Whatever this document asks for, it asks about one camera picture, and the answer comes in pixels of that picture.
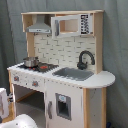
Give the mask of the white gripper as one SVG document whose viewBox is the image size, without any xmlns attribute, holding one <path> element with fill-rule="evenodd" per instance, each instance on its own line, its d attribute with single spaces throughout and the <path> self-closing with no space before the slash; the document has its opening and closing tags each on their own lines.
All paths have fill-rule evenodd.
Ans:
<svg viewBox="0 0 128 128">
<path fill-rule="evenodd" d="M 0 88 L 0 117 L 2 119 L 9 115 L 7 93 L 5 88 Z"/>
</svg>

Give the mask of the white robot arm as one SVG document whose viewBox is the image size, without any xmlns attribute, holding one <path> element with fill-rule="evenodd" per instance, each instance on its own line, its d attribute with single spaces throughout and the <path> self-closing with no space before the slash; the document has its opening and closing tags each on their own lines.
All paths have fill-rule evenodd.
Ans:
<svg viewBox="0 0 128 128">
<path fill-rule="evenodd" d="M 3 123 L 2 120 L 9 115 L 7 93 L 0 88 L 0 128 L 38 128 L 35 121 L 26 114 L 17 116 L 14 120 Z"/>
</svg>

